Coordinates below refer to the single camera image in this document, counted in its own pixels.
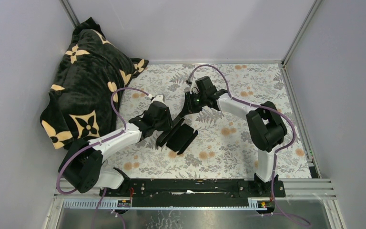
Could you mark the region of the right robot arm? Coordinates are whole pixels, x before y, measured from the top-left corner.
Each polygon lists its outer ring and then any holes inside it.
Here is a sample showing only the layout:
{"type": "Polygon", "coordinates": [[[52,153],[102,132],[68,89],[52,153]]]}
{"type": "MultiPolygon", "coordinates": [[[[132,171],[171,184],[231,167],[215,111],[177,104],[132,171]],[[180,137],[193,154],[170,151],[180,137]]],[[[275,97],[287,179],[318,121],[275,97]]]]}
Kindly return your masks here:
{"type": "Polygon", "coordinates": [[[228,112],[247,122],[252,143],[258,148],[259,167],[255,173],[256,194],[265,197],[273,191],[274,153],[283,143],[287,128],[274,103],[268,101],[262,105],[252,104],[234,98],[227,89],[218,90],[208,77],[195,82],[186,80],[190,90],[185,92],[180,117],[196,114],[203,107],[228,112]]]}

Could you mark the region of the black paper box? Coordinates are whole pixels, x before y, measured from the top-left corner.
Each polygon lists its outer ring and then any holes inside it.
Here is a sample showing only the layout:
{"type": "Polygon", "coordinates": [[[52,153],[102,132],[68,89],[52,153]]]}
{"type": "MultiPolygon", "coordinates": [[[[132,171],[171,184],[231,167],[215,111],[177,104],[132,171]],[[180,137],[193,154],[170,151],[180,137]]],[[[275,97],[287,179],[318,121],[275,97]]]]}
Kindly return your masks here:
{"type": "Polygon", "coordinates": [[[181,155],[198,135],[198,131],[184,124],[185,116],[196,114],[202,111],[199,96],[186,92],[181,112],[173,120],[171,129],[161,133],[156,139],[156,145],[166,145],[169,149],[181,155]]]}

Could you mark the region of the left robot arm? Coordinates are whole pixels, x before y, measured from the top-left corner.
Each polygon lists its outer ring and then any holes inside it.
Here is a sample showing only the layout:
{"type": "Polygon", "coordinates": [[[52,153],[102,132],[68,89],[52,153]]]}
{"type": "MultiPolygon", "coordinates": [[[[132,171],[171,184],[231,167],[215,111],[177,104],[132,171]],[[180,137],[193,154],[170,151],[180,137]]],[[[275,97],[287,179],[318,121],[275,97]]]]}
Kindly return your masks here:
{"type": "Polygon", "coordinates": [[[150,137],[154,131],[171,128],[169,107],[163,102],[153,101],[146,111],[130,119],[125,127],[96,139],[73,142],[58,169],[57,179],[65,178],[80,193],[94,187],[108,187],[117,196],[123,196],[128,192],[129,184],[118,170],[102,169],[105,160],[150,137]]]}

